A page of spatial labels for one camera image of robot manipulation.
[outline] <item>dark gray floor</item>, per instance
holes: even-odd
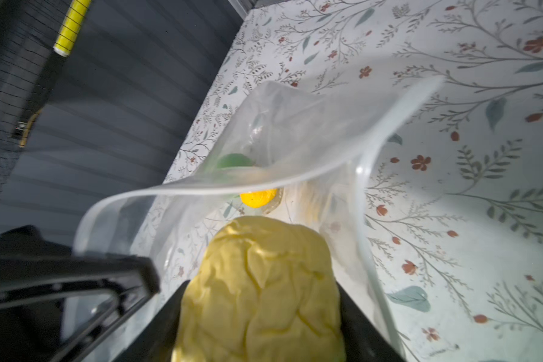
[[[70,245],[96,201],[162,182],[241,19],[227,0],[94,0],[0,194],[0,233]]]

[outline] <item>black object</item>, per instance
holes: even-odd
[[[0,0],[0,191],[65,58],[52,47],[71,0]]]
[[[0,361],[80,361],[159,292],[147,258],[70,257],[54,245],[32,226],[0,235]],[[94,294],[108,298],[61,344],[61,300]]]
[[[171,361],[179,326],[181,298],[188,284],[188,280],[181,284],[139,337],[115,359],[115,362]],[[344,336],[346,361],[404,362],[340,284],[338,284],[338,290],[340,291],[340,330]]]

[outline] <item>yellow tube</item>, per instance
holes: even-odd
[[[54,44],[54,51],[67,57],[71,54],[76,37],[79,35],[80,25],[87,13],[91,0],[72,0],[71,7],[66,12],[64,22],[58,31],[58,38]]]

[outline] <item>green object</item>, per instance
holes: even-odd
[[[221,157],[217,161],[218,169],[226,169],[228,167],[248,167],[253,166],[253,161],[246,155],[229,154]]]

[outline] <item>flower print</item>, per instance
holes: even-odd
[[[426,165],[430,163],[430,157],[424,158],[423,155],[418,155],[411,163],[414,170],[426,171]]]
[[[402,265],[402,270],[408,275],[414,275],[416,273],[416,265],[410,260],[405,260],[406,264]]]
[[[330,229],[331,232],[339,232],[340,231],[340,223],[337,222],[337,221],[334,221],[333,223],[330,224],[329,229]]]
[[[533,113],[525,117],[525,120],[529,123],[536,122],[543,118],[543,113]]]
[[[476,315],[473,319],[479,324],[486,323],[489,320],[486,315]]]
[[[525,42],[525,47],[523,48],[526,52],[538,53],[541,52],[543,48],[543,37],[538,37],[537,39],[527,40]]]
[[[371,71],[372,68],[370,67],[360,69],[360,79],[364,78],[365,76],[369,76]]]
[[[435,341],[438,341],[439,339],[441,339],[441,337],[439,337],[438,334],[437,334],[437,330],[434,329],[434,328],[429,328],[428,330],[422,329],[422,333],[426,334],[426,339],[429,342],[432,342],[433,339]]]
[[[378,216],[386,216],[386,214],[388,213],[388,210],[386,210],[384,205],[378,205],[376,207],[376,213],[378,214]]]

